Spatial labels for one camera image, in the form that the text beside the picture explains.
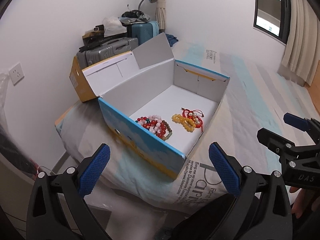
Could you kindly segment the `person's right hand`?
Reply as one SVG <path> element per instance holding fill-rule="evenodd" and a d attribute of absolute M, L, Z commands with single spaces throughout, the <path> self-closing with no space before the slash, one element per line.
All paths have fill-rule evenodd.
<path fill-rule="evenodd" d="M 289 193 L 299 192 L 295 202 L 291 208 L 291 213 L 295 214 L 296 218 L 299 219 L 307 206 L 311 203 L 311 210 L 315 212 L 319 207 L 319 196 L 315 191 L 300 189 L 297 187 L 290 187 Z"/>

